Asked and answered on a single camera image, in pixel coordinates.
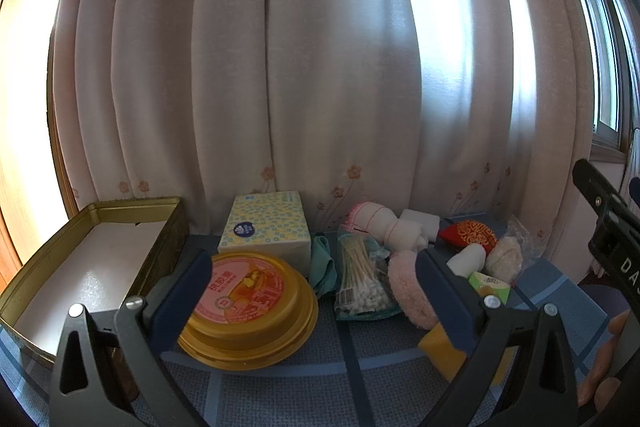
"yellow bowl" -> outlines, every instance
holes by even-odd
[[[213,257],[211,282],[180,334],[193,358],[228,371],[259,369],[292,355],[318,321],[306,280],[263,253]]]

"pink label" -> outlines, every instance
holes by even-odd
[[[282,274],[266,261],[251,257],[214,261],[196,313],[218,324],[250,322],[271,310],[283,291]]]

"window sill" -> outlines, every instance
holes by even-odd
[[[625,153],[596,142],[593,142],[591,144],[591,153],[589,155],[589,159],[592,162],[626,164]]]

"plastic bag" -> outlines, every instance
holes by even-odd
[[[507,232],[486,258],[484,271],[491,277],[511,284],[545,251],[537,237],[532,236],[518,218],[511,216]]]
[[[390,252],[367,235],[340,233],[342,281],[335,296],[338,320],[372,321],[401,312],[388,284]]]

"silver rivet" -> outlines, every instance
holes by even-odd
[[[556,315],[558,315],[558,307],[551,302],[545,304],[544,310],[545,313],[549,315],[549,317],[555,317]]]
[[[71,304],[71,308],[69,308],[69,315],[71,317],[79,317],[82,314],[82,304]]]
[[[487,295],[484,298],[484,305],[491,310],[497,310],[501,304],[500,299],[495,295]]]
[[[134,295],[133,297],[129,297],[127,299],[127,302],[125,302],[125,306],[130,310],[137,310],[138,308],[140,308],[140,306],[142,306],[142,302],[142,297]]]

